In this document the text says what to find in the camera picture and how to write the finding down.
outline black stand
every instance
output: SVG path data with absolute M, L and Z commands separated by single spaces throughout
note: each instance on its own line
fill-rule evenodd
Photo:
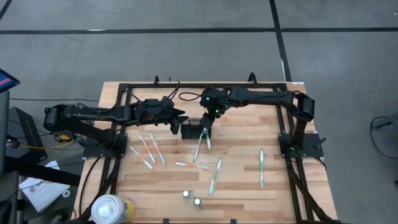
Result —
M 65 171 L 60 171 L 45 166 L 40 166 L 37 164 L 22 162 L 19 159 L 9 156 L 6 156 L 4 171 L 18 171 L 20 175 L 23 175 L 25 177 L 34 177 L 49 182 L 67 184 L 72 186 L 79 186 L 80 182 L 79 175 L 71 174 Z

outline yellow label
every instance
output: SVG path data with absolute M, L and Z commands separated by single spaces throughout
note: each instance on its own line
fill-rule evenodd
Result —
M 124 204 L 123 223 L 132 223 L 136 213 L 136 204 L 129 198 L 121 197 Z

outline wooden table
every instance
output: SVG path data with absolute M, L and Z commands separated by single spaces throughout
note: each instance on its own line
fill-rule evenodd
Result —
M 118 85 L 118 82 L 104 84 L 99 101 L 100 107 L 114 105 Z M 287 83 L 287 87 L 290 91 L 305 92 L 302 83 Z M 161 99 L 172 90 L 136 88 L 134 94 L 140 99 Z M 181 88 L 179 92 L 182 91 L 201 93 L 202 90 Z M 186 102 L 176 96 L 173 101 L 175 107 L 184 110 L 189 117 L 201 117 L 204 112 L 198 103 L 199 100 Z M 289 130 L 286 110 L 282 111 L 285 116 L 285 126 Z M 95 126 L 105 129 L 109 128 L 110 124 L 99 121 Z M 173 135 L 169 127 L 169 125 L 158 127 L 147 125 L 133 126 L 126 130 L 129 144 L 150 161 L 143 143 L 138 138 L 138 134 L 143 134 L 157 160 L 155 171 L 151 171 L 127 149 L 121 161 L 117 194 L 135 201 L 137 205 L 135 223 L 162 223 L 164 218 L 169 218 L 172 223 L 229 223 L 231 219 L 237 219 L 238 223 L 295 223 L 286 164 L 280 155 L 277 139 L 280 129 L 275 106 L 249 105 L 244 108 L 231 108 L 217 119 L 213 125 L 212 150 L 209 151 L 206 142 L 202 141 L 197 159 L 197 164 L 209 166 L 210 171 L 179 167 L 174 164 L 174 162 L 191 162 L 198 141 L 182 140 L 180 133 Z M 313 123 L 307 125 L 306 131 L 312 133 L 314 130 Z M 146 133 L 155 134 L 167 167 L 161 164 Z M 263 149 L 265 154 L 264 189 L 259 186 L 260 149 Z M 210 195 L 208 190 L 211 178 L 220 156 L 223 157 L 224 164 L 218 176 L 215 192 Z M 78 195 L 94 160 L 88 159 L 85 162 Z M 95 165 L 88 178 L 83 197 L 83 210 L 98 191 L 103 162 L 104 159 L 101 159 Z M 303 164 L 310 193 L 326 214 L 337 218 L 325 168 L 312 158 L 305 158 Z M 192 197 L 200 198 L 202 206 L 200 208 L 193 206 L 192 197 L 183 198 L 184 190 L 191 190 Z M 306 219 L 301 193 L 299 197 L 302 216 Z M 78 203 L 79 196 L 76 198 L 76 211 Z

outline monitor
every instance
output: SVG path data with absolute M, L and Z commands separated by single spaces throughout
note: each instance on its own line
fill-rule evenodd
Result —
M 0 68 L 0 93 L 19 84 L 19 80 Z

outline white paper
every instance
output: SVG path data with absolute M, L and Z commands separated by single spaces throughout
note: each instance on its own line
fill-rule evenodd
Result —
M 46 167 L 51 167 L 53 169 L 60 170 L 58 163 L 56 161 L 51 161 Z M 29 177 L 25 181 L 19 184 L 19 187 L 23 189 L 22 191 L 35 207 L 37 212 L 43 212 L 48 206 L 51 205 L 59 196 L 61 196 L 62 192 L 70 188 L 70 185 L 59 184 L 59 183 L 46 183 L 48 181 L 31 178 Z

